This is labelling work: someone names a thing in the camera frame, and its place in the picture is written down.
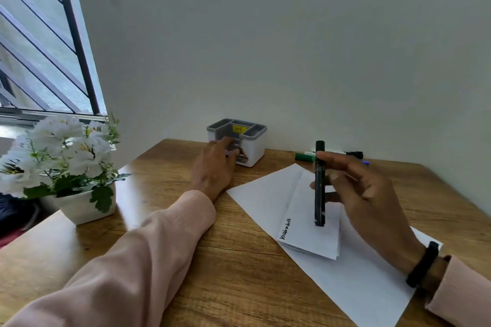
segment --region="window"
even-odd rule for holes
[[[0,122],[106,115],[79,0],[0,0]]]

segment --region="wooden table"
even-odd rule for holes
[[[75,227],[57,212],[0,250],[0,325],[28,302],[60,289],[90,259],[105,253],[151,212],[171,205],[187,187],[202,143],[164,140],[127,165],[117,183],[116,214]],[[252,168],[236,168],[231,186],[294,163],[292,152],[267,150]],[[372,161],[389,176],[411,224],[442,241],[491,278],[491,220],[421,165]],[[228,194],[217,222],[198,244],[189,273],[162,326],[331,326],[354,323]],[[416,295],[398,326],[447,325]]]

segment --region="pink sweatshirt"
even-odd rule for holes
[[[215,216],[205,194],[184,193],[4,327],[158,327]],[[490,326],[491,282],[454,257],[427,309],[459,327]]]

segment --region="person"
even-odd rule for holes
[[[214,223],[212,202],[232,180],[237,153],[230,138],[210,142],[191,169],[189,189],[166,210],[152,213],[103,256],[88,262],[63,287],[21,309],[4,327],[158,327],[180,287],[201,235]],[[425,247],[418,242],[388,178],[353,157],[329,152],[336,195],[360,236],[395,268],[409,274]],[[491,325],[491,282],[456,257],[438,258],[421,286],[427,309],[456,326]]]

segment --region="paper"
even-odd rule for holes
[[[304,170],[285,211],[276,240],[294,249],[303,250],[335,260],[339,254],[339,222],[342,205],[326,203],[326,224],[314,223],[315,191],[310,183],[312,172]]]
[[[228,193],[264,231],[275,238],[303,170],[292,165],[232,188]],[[434,240],[415,229],[413,231],[426,246]],[[406,285],[403,274],[385,262],[358,235],[344,209],[340,236],[337,260],[280,245],[356,325],[394,327],[414,290]]]

